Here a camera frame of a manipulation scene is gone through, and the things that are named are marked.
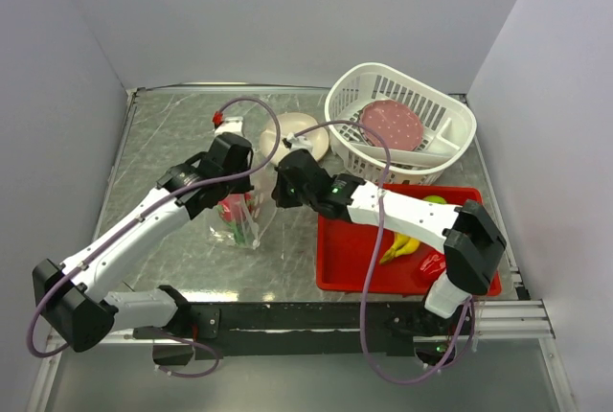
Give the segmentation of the pink dragon fruit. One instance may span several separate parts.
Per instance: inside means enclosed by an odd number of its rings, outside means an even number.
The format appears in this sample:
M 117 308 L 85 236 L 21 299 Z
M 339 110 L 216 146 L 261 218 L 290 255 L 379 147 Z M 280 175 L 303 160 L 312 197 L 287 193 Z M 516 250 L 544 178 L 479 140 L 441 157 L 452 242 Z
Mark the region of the pink dragon fruit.
M 233 235 L 235 244 L 246 245 L 251 235 L 249 219 L 254 209 L 250 194 L 232 194 L 221 200 L 216 206 L 220 219 Z

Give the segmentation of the clear dotted zip top bag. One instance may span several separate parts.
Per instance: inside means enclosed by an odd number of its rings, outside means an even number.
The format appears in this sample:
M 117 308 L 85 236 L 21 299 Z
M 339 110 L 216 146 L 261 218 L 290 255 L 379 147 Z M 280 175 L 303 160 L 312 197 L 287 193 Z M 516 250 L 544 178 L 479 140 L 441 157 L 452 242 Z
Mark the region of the clear dotted zip top bag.
M 253 189 L 231 194 L 206 215 L 213 238 L 225 245 L 256 249 L 277 213 L 271 197 L 276 176 L 271 164 L 251 176 Z

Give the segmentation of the yellow banana bunch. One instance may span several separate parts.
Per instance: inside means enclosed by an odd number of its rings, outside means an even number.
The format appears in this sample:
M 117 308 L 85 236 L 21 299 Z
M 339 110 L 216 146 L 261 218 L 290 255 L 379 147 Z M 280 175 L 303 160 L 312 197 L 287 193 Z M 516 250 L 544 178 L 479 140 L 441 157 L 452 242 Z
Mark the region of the yellow banana bunch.
M 380 258 L 380 264 L 386 264 L 392 260 L 415 253 L 420 247 L 420 241 L 414 238 L 394 233 L 393 244 Z

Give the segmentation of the red bell pepper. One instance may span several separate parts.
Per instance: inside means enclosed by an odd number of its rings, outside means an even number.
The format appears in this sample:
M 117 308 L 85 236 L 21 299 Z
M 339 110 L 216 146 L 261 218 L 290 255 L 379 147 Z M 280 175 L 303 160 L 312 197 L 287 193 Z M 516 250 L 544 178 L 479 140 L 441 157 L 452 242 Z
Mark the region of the red bell pepper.
M 421 260 L 416 269 L 417 279 L 425 285 L 432 285 L 446 271 L 445 256 L 438 251 L 432 251 Z

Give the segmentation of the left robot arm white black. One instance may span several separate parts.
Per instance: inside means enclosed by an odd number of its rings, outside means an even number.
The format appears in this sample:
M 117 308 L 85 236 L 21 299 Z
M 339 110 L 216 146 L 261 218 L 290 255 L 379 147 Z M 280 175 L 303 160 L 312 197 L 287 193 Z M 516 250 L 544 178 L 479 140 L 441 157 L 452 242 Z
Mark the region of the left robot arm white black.
M 109 333 L 142 326 L 182 335 L 191 318 L 174 291 L 156 288 L 131 297 L 113 288 L 149 249 L 230 194 L 251 188 L 251 143 L 218 134 L 206 151 L 170 167 L 138 206 L 79 253 L 33 270 L 34 299 L 42 316 L 77 353 Z

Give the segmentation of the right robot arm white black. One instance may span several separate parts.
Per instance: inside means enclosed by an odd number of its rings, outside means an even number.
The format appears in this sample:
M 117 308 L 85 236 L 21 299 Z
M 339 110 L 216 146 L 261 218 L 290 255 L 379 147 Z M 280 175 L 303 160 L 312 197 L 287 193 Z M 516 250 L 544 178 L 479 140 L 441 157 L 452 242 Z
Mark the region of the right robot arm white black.
M 443 332 L 469 297 L 488 293 L 507 241 L 482 204 L 442 205 L 348 173 L 331 176 L 305 149 L 287 154 L 276 173 L 272 198 L 281 208 L 307 206 L 324 218 L 401 233 L 444 254 L 446 270 L 419 311 L 427 332 Z

